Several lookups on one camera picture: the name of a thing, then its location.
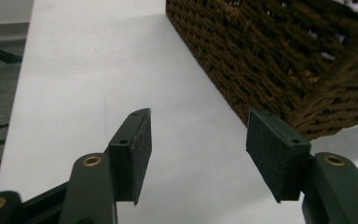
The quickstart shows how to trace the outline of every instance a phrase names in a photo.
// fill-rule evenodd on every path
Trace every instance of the white surface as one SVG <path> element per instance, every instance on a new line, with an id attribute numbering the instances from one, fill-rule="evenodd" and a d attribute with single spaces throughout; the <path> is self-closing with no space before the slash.
<path id="1" fill-rule="evenodd" d="M 34 0 L 0 0 L 0 24 L 29 22 Z"/>
<path id="2" fill-rule="evenodd" d="M 275 203 L 245 151 L 244 125 L 164 5 L 35 2 L 0 190 L 28 200 L 61 184 L 77 158 L 105 149 L 130 112 L 150 107 L 143 191 L 135 208 L 118 204 L 119 223 L 304 223 L 300 202 Z M 315 144 L 352 152 L 345 143 L 358 140 L 355 130 Z"/>
<path id="3" fill-rule="evenodd" d="M 353 3 L 350 1 L 349 3 L 345 3 L 345 0 L 333 0 L 335 2 L 340 3 L 341 5 L 346 5 L 347 7 L 350 7 L 352 11 L 358 13 L 358 3 Z"/>

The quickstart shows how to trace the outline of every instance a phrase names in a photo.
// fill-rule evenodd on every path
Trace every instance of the wicker basket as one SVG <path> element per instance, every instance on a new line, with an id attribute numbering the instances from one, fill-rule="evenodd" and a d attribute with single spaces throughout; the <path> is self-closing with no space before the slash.
<path id="1" fill-rule="evenodd" d="M 167 0 L 166 12 L 245 124 L 251 106 L 309 140 L 358 124 L 358 14 L 347 6 Z"/>

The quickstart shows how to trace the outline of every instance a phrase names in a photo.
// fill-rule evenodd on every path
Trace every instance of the basket weave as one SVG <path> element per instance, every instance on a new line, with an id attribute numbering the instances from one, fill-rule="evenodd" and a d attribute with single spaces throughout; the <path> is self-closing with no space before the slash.
<path id="1" fill-rule="evenodd" d="M 331 0 L 167 0 L 166 13 L 243 123 L 253 106 L 309 140 L 358 124 L 358 14 L 350 8 Z"/>

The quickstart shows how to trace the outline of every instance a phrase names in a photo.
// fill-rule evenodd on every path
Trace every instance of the brown wicker basket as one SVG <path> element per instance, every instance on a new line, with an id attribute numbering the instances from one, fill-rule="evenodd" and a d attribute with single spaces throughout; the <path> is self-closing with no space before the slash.
<path id="1" fill-rule="evenodd" d="M 309 140 L 358 124 L 358 14 L 283 1 L 167 0 L 166 12 L 245 124 L 251 106 Z"/>

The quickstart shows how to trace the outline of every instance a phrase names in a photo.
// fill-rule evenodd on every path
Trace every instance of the woven basket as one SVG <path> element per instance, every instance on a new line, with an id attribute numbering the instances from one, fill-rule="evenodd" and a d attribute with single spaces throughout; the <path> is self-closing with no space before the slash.
<path id="1" fill-rule="evenodd" d="M 253 106 L 309 140 L 358 124 L 358 14 L 347 6 L 167 0 L 166 13 L 243 123 Z"/>

